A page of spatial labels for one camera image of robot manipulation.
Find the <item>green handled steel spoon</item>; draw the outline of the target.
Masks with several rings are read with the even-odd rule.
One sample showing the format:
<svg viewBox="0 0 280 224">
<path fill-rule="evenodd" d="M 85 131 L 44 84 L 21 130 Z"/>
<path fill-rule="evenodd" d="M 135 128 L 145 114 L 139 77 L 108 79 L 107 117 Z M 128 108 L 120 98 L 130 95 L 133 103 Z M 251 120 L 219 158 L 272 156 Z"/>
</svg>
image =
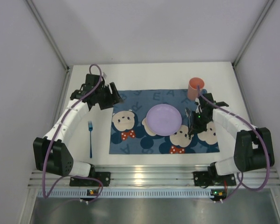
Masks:
<svg viewBox="0 0 280 224">
<path fill-rule="evenodd" d="M 192 111 L 189 108 L 185 108 L 185 113 L 187 117 L 187 122 L 193 121 Z"/>
</svg>

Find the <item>purple plastic plate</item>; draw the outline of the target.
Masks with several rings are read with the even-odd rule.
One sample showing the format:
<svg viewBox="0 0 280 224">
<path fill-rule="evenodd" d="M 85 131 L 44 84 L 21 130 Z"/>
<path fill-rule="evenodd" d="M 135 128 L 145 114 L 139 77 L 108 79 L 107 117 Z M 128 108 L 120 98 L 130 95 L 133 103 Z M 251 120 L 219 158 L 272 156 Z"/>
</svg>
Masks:
<svg viewBox="0 0 280 224">
<path fill-rule="evenodd" d="M 173 106 L 158 104 L 153 106 L 146 115 L 147 126 L 159 136 L 170 136 L 182 125 L 182 116 Z"/>
</svg>

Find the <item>blue cartoon mouse placemat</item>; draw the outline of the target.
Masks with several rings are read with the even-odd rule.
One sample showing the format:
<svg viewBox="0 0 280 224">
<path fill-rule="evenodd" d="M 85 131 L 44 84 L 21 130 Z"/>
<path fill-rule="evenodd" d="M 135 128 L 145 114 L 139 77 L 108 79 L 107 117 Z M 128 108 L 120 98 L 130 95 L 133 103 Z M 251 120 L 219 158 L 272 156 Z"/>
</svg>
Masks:
<svg viewBox="0 0 280 224">
<path fill-rule="evenodd" d="M 204 154 L 218 153 L 219 146 L 213 122 L 206 131 L 188 135 L 185 110 L 196 109 L 187 98 L 186 89 L 119 91 L 124 102 L 113 108 L 110 154 Z M 182 117 L 182 125 L 170 136 L 153 133 L 146 123 L 147 112 L 155 105 L 168 104 Z"/>
</svg>

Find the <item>salmon plastic cup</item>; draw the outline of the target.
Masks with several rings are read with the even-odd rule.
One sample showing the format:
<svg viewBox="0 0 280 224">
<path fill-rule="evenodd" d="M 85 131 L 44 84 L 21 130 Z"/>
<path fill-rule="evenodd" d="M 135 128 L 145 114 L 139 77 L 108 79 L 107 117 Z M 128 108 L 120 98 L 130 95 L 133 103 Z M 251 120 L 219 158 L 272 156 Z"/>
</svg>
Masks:
<svg viewBox="0 0 280 224">
<path fill-rule="evenodd" d="M 190 100 L 195 100 L 199 92 L 204 88 L 204 81 L 201 78 L 194 77 L 189 80 L 187 97 Z"/>
</svg>

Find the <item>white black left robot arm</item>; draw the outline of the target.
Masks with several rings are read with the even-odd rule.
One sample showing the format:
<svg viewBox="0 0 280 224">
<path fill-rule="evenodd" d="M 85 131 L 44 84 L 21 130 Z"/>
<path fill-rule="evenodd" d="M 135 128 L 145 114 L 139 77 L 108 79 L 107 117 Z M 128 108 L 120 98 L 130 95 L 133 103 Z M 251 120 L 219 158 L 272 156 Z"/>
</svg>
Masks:
<svg viewBox="0 0 280 224">
<path fill-rule="evenodd" d="M 33 142 L 36 168 L 59 176 L 88 177 L 92 165 L 76 161 L 67 145 L 82 118 L 95 105 L 101 110 L 123 102 L 115 83 L 105 84 L 103 77 L 87 74 L 85 83 L 75 90 L 62 113 L 44 137 Z"/>
</svg>

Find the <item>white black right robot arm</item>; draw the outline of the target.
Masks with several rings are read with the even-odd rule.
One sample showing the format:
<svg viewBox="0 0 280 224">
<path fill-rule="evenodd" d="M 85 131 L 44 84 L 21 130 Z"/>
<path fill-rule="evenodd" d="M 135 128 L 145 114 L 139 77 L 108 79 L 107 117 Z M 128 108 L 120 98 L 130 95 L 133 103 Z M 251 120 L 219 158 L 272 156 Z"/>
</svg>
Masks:
<svg viewBox="0 0 280 224">
<path fill-rule="evenodd" d="M 235 140 L 233 155 L 208 166 L 211 177 L 220 177 L 262 168 L 275 164 L 271 132 L 258 128 L 231 112 L 224 101 L 217 102 L 211 93 L 200 94 L 193 110 L 186 108 L 188 134 L 210 134 L 211 125 L 219 125 Z"/>
</svg>

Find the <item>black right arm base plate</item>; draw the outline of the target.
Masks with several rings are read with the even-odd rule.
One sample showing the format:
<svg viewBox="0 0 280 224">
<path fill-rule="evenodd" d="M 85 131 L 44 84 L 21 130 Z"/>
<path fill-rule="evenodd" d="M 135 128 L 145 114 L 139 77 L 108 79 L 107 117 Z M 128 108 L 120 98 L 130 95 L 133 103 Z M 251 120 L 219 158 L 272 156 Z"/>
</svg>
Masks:
<svg viewBox="0 0 280 224">
<path fill-rule="evenodd" d="M 236 186 L 236 180 L 234 174 L 223 176 L 210 176 L 207 171 L 195 171 L 193 172 L 194 185 L 207 188 L 209 186 Z"/>
</svg>

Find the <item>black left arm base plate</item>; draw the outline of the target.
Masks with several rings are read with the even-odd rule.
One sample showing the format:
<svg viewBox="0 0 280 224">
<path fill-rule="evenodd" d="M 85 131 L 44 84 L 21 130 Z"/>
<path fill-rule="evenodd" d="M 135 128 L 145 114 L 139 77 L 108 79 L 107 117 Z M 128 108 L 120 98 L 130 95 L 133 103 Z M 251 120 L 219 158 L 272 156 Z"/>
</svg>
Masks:
<svg viewBox="0 0 280 224">
<path fill-rule="evenodd" d="M 94 175 L 91 175 L 90 178 L 97 179 L 102 182 L 104 187 L 108 187 L 111 180 L 110 172 L 95 172 Z M 100 183 L 94 180 L 80 179 L 76 177 L 70 178 L 71 187 L 98 187 L 101 186 Z"/>
</svg>

